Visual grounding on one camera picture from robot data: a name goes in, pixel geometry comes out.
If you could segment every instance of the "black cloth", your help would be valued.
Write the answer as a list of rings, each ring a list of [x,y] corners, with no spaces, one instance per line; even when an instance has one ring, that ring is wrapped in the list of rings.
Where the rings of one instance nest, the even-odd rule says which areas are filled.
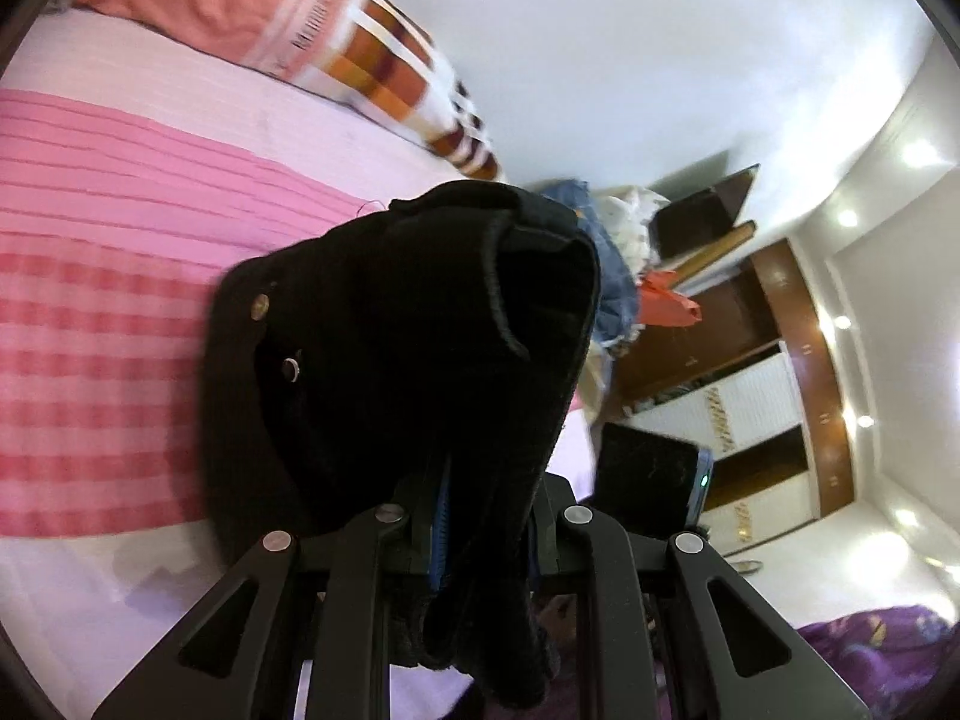
[[[411,641],[420,662],[457,664],[503,704],[539,702],[557,664],[529,610],[525,529],[598,272],[570,210],[480,181],[229,271],[200,377],[224,561],[268,531],[337,530],[448,460],[448,570]]]

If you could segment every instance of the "orange bag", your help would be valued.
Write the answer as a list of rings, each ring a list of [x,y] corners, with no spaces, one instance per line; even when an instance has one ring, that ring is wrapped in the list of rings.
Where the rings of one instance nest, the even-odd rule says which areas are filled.
[[[702,319],[698,303],[670,289],[676,275],[673,271],[652,271],[637,284],[637,293],[640,294],[637,323],[690,327]]]

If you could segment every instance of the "ceiling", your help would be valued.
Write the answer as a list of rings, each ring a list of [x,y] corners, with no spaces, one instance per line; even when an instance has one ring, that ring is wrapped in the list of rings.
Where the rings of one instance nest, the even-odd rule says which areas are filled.
[[[960,601],[960,68],[935,38],[887,124],[792,237],[871,498]],[[856,224],[845,226],[843,215]],[[830,319],[844,314],[846,330]]]
[[[508,177],[668,196],[761,165],[781,237],[886,121],[932,27],[913,0],[393,0],[437,39]]]

